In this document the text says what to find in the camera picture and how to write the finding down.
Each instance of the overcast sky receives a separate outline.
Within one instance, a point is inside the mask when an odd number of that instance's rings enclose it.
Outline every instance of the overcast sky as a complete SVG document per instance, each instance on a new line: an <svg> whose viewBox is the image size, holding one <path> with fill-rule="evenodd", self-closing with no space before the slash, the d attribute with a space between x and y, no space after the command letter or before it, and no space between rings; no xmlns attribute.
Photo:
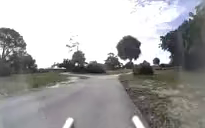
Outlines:
<svg viewBox="0 0 205 128"><path fill-rule="evenodd" d="M132 1L0 0L0 27L24 37L38 67L70 58L65 46L74 35L87 61L104 62L109 52L117 53L123 36L132 35L142 43L137 63L154 57L169 62L169 53L158 48L159 36L180 25L198 0L156 0L144 6Z"/></svg>

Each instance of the shrub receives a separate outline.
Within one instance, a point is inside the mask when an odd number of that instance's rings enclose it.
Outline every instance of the shrub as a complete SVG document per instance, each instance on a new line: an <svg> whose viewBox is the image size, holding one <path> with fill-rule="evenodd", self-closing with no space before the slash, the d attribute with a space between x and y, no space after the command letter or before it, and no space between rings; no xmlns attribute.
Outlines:
<svg viewBox="0 0 205 128"><path fill-rule="evenodd" d="M126 69L133 69L134 64L133 64L133 62L128 62L128 63L125 64L124 67L125 67Z"/></svg>
<svg viewBox="0 0 205 128"><path fill-rule="evenodd" d="M74 72L74 73L86 73L86 68L84 66L75 66L72 69L72 72Z"/></svg>
<svg viewBox="0 0 205 128"><path fill-rule="evenodd" d="M86 67L88 73L105 73L104 67L99 63L90 63Z"/></svg>
<svg viewBox="0 0 205 128"><path fill-rule="evenodd" d="M11 75L10 65L6 62L0 62L0 76L9 76Z"/></svg>
<svg viewBox="0 0 205 128"><path fill-rule="evenodd" d="M153 75L153 68L150 64L146 61L139 65L135 65L133 68L134 75Z"/></svg>

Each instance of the roadside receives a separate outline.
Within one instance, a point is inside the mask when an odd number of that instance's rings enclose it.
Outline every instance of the roadside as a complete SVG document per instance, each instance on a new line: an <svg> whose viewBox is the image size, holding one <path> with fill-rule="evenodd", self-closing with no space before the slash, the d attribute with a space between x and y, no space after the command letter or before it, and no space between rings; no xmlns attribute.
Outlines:
<svg viewBox="0 0 205 128"><path fill-rule="evenodd" d="M41 90L45 87L56 87L86 79L85 76L64 75L58 72L19 74L9 77L0 77L0 98L10 97L29 91Z"/></svg>
<svg viewBox="0 0 205 128"><path fill-rule="evenodd" d="M205 128L205 73L166 70L119 80L151 128Z"/></svg>

